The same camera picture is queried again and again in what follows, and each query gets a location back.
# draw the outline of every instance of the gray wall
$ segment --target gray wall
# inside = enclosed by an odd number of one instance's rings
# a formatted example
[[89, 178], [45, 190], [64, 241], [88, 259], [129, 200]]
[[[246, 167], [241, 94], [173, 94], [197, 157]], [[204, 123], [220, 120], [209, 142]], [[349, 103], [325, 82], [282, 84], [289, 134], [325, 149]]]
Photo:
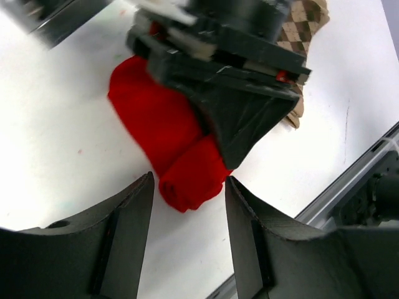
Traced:
[[381, 0], [397, 56], [399, 57], [399, 0]]

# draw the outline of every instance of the black cylinder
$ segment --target black cylinder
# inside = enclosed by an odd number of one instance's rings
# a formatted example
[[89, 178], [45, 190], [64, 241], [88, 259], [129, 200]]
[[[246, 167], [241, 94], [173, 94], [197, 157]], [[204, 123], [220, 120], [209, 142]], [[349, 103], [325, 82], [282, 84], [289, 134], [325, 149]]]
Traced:
[[399, 176], [383, 176], [375, 184], [375, 206], [384, 220], [399, 220]]
[[269, 42], [279, 37], [282, 25], [290, 13], [293, 0], [190, 0], [189, 11], [201, 12], [222, 24]]

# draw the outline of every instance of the white tabletop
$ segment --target white tabletop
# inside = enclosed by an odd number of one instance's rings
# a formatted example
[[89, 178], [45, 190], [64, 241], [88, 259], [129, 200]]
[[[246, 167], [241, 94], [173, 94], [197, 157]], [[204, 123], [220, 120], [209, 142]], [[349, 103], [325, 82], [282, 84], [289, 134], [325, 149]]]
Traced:
[[[310, 49], [300, 129], [276, 126], [234, 172], [290, 216], [399, 119], [398, 59], [380, 0], [329, 6]], [[1, 227], [45, 227], [151, 170], [106, 96], [113, 68], [130, 56], [133, 12], [115, 1], [47, 50], [0, 11]], [[155, 191], [138, 297], [203, 299], [232, 272], [224, 194], [180, 214]]]

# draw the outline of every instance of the brown checkered cloth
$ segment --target brown checkered cloth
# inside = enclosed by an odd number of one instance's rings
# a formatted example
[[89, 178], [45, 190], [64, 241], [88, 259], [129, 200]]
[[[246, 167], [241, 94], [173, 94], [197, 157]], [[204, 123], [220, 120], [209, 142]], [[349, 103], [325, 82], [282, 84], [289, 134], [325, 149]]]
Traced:
[[[295, 0], [277, 44], [287, 50], [307, 56], [312, 37], [329, 20], [326, 0]], [[299, 93], [300, 99], [295, 109], [284, 119], [294, 128], [299, 128], [299, 118], [304, 114], [302, 89], [302, 85], [295, 84], [294, 91]]]

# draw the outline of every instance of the red cloth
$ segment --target red cloth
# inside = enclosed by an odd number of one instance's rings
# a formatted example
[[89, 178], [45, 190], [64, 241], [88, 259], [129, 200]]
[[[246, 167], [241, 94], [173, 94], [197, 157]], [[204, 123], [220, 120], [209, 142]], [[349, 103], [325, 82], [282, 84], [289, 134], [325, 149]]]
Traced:
[[231, 171], [185, 96], [154, 82], [146, 64], [137, 56], [120, 64], [108, 97], [159, 175], [165, 201], [180, 212], [196, 210], [221, 191]]

